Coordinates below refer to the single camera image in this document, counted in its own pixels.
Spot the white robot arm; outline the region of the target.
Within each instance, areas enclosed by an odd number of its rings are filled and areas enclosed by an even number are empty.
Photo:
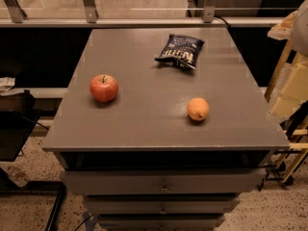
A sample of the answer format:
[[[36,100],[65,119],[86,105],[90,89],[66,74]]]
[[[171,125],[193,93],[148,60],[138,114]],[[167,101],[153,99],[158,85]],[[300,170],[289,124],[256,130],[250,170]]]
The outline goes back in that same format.
[[[300,5],[295,14],[291,41],[294,51],[308,56],[308,0]]]

